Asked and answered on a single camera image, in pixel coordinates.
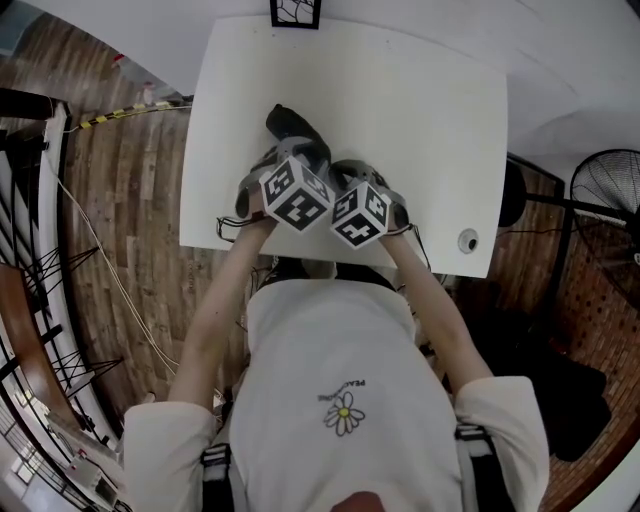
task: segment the white table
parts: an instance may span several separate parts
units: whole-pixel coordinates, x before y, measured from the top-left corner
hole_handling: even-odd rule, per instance
[[[276,103],[318,130],[333,161],[367,161],[406,198],[434,272],[486,276],[504,180],[505,76],[436,44],[327,19],[319,31],[274,29],[268,16],[216,21],[189,125],[181,245],[229,249],[215,219],[234,215],[239,181],[273,145],[265,120]],[[468,228],[479,243],[464,254]],[[303,236],[279,226],[262,252],[393,266],[380,244],[351,250],[328,220]]]

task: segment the wall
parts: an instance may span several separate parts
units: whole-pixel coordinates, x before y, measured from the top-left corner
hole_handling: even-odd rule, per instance
[[[27,484],[25,484],[20,477],[13,472],[7,473],[7,476],[4,477],[4,481],[0,482],[0,487],[3,485],[8,487],[11,493],[20,500],[22,500],[24,493],[27,492]],[[0,489],[0,505],[4,505],[1,500],[2,490]]]
[[[0,480],[0,509],[6,512],[29,512],[29,509],[20,501],[13,490]]]
[[[54,491],[38,475],[34,475],[29,483],[22,502],[31,512],[78,512],[76,507]]]
[[[0,436],[0,480],[11,471],[11,466],[18,458],[18,454],[15,452],[7,440]]]
[[[29,3],[185,94],[216,16],[268,12],[266,0]],[[640,20],[625,0],[325,0],[322,14],[412,34],[507,73],[510,150],[565,179],[595,151],[640,149]]]

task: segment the person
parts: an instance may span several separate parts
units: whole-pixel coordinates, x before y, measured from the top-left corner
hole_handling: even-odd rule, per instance
[[[252,196],[251,211],[261,208]],[[203,510],[201,455],[215,437],[217,370],[274,228],[267,219],[240,230],[195,313],[168,400],[125,415],[136,512]],[[405,236],[380,240],[409,304],[367,267],[338,264],[336,279],[314,280],[290,259],[279,260],[249,301],[251,362],[228,425],[248,509],[462,511],[454,434],[464,422],[490,434],[513,509],[537,510],[549,456],[531,382],[494,377]],[[410,307],[452,399],[414,344]]]

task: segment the white t-shirt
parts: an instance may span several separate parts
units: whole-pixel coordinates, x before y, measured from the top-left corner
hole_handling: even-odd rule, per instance
[[[359,491],[387,511],[462,511],[456,416],[493,436],[516,510],[537,510],[549,458],[528,379],[472,382],[454,410],[413,343],[405,300],[374,284],[276,283],[252,298],[247,318],[251,365],[230,444],[252,511],[326,512]],[[128,411],[136,512],[199,512],[199,456],[213,436],[196,405]]]

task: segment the hand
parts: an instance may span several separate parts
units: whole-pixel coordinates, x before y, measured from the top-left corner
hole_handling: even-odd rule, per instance
[[[253,216],[256,213],[264,214],[265,218],[261,221],[258,221],[243,227],[240,230],[240,234],[257,233],[258,236],[262,235],[261,238],[264,238],[264,240],[266,240],[269,237],[269,235],[273,232],[273,230],[276,228],[276,225],[278,224],[278,222],[275,219],[269,217],[267,213],[264,211],[264,199],[262,197],[261,189],[254,191],[249,196],[249,215]]]
[[[394,204],[393,207],[389,208],[388,231],[390,233],[398,231],[399,229],[404,229],[410,225],[411,223],[409,222],[409,215],[402,206]]]
[[[406,225],[405,222],[406,220],[402,221],[401,219],[400,225],[405,226]],[[396,221],[394,208],[389,208],[389,223],[388,223],[387,232],[394,233],[398,231],[398,229],[401,229],[401,228],[398,227],[398,222]],[[378,240],[380,240],[380,243],[387,250],[387,252],[393,250],[394,246],[402,245],[403,243],[408,243],[407,239],[404,236],[404,233],[396,233],[395,235],[394,234],[384,235],[384,236],[381,236]]]

